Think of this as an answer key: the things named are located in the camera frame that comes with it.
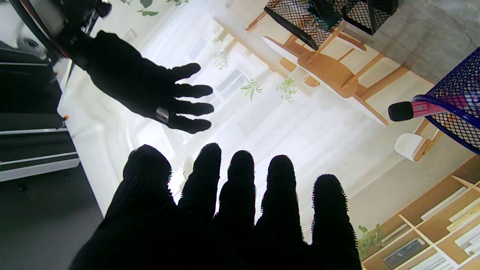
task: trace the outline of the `chair seat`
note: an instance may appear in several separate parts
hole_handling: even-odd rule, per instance
[[[354,76],[353,72],[338,60],[321,53],[307,64],[306,62],[314,53],[313,51],[308,51],[300,55],[298,65],[328,84],[341,97],[349,98],[353,96],[359,88],[358,80],[345,89],[342,88]]]

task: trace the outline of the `blue mesh basket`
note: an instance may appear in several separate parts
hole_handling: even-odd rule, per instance
[[[448,110],[426,118],[443,133],[480,155],[480,48],[426,95],[417,95],[413,101],[426,101]]]

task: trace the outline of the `wooden shelf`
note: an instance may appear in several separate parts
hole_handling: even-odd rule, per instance
[[[362,264],[370,270],[389,270],[389,267],[384,262],[384,258],[417,237],[421,239],[413,229],[410,229],[393,242],[380,249],[377,253],[364,260]],[[427,249],[429,245],[425,243],[424,247]]]
[[[479,197],[480,192],[472,189],[468,190],[450,205],[425,220],[425,222],[419,224],[417,226],[418,230],[425,234],[432,242],[439,241],[450,233],[447,230],[447,227],[452,224],[449,219]]]
[[[435,244],[442,251],[444,251],[450,258],[452,258],[456,263],[462,264],[470,256],[455,243],[455,240],[463,236],[464,234],[468,233],[471,229],[473,229],[475,226],[479,224],[480,224],[480,217],[477,217],[474,220],[465,224],[464,226],[449,233],[447,236],[445,236]]]
[[[421,217],[425,213],[442,203],[462,187],[466,187],[467,191],[460,197],[428,219],[422,220]],[[466,215],[470,214],[468,219],[464,221],[459,219],[455,227],[452,226],[450,228],[451,230],[455,228],[452,232],[447,229],[452,224],[450,218],[479,197],[480,156],[474,156],[395,216],[381,224],[384,236],[394,232],[403,224],[407,224],[410,229],[369,256],[362,262],[362,265],[366,270],[389,270],[383,259],[396,252],[409,241],[419,237],[425,242],[424,249],[395,270],[411,269],[437,253],[440,253],[454,269],[479,270],[480,252],[469,256],[455,243],[456,239],[480,224],[480,215],[478,215],[479,210],[477,207],[466,213]]]
[[[443,202],[460,188],[464,187],[459,181],[448,176],[420,198],[400,211],[399,214],[409,220],[414,226],[419,226],[425,221],[421,218],[429,210]]]
[[[424,249],[422,252],[418,253],[417,255],[410,258],[408,261],[404,262],[399,267],[395,268],[394,270],[408,270],[417,264],[423,262],[424,260],[428,259],[430,256],[433,256],[437,253],[437,251],[433,247],[428,247]]]
[[[472,183],[468,182],[467,180],[463,180],[460,177],[456,177],[455,175],[452,175],[452,178],[459,181],[464,186],[466,186],[468,188],[471,188],[471,189],[475,189],[476,191],[480,192],[480,187],[477,187],[475,184],[472,184]]]
[[[475,253],[460,264],[459,270],[478,270],[480,265],[480,252]]]

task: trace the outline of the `potted plant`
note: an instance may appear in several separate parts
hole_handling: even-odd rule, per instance
[[[262,87],[254,79],[248,79],[247,84],[240,88],[241,90],[246,90],[245,96],[250,95],[250,101],[253,101],[253,95],[255,92],[261,93],[263,91]]]
[[[295,81],[292,78],[285,79],[285,81],[276,86],[276,89],[282,93],[281,98],[290,104],[294,103],[292,95],[297,93],[298,90],[295,87]]]
[[[377,224],[375,230],[371,232],[361,225],[359,225],[359,229],[363,233],[363,236],[358,240],[358,251],[360,260],[364,260],[381,248],[380,240],[382,239],[383,234],[380,224]]]
[[[217,67],[219,70],[228,68],[228,61],[230,60],[230,53],[232,52],[235,45],[238,43],[238,40],[234,39],[230,43],[228,43],[225,48],[217,53],[212,55],[214,60],[214,66]]]

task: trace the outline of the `finger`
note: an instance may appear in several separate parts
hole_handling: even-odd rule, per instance
[[[172,129],[178,129],[186,131],[190,134],[195,134],[200,131],[205,131],[212,126],[210,121],[204,119],[188,119],[183,116],[178,116],[174,113],[170,113],[168,118],[167,127]]]
[[[173,81],[190,78],[193,74],[199,72],[201,69],[197,63],[186,64],[181,67],[174,67],[170,70],[170,76]]]
[[[171,171],[168,160],[155,148],[143,145],[134,150],[125,164],[123,181],[113,196],[106,218],[174,206],[168,189]]]
[[[312,242],[318,253],[327,254],[337,269],[361,269],[357,239],[347,215],[347,197],[340,181],[331,174],[321,175],[313,186]],[[334,260],[341,254],[341,260]]]
[[[262,200],[262,216],[255,235],[267,240],[302,244],[300,214],[295,172],[287,156],[276,156],[270,162],[267,190]]]
[[[202,148],[193,163],[193,172],[183,187],[179,208],[190,210],[206,220],[213,218],[221,155],[218,144],[208,144]]]
[[[213,93],[213,89],[210,86],[197,85],[192,86],[189,84],[176,85],[177,90],[174,93],[174,97],[181,98],[201,98]]]
[[[200,116],[214,111],[214,107],[208,103],[191,103],[185,100],[174,100],[170,106],[174,113],[191,114]]]
[[[233,155],[219,199],[214,224],[231,242],[246,240],[255,220],[254,164],[249,152]]]

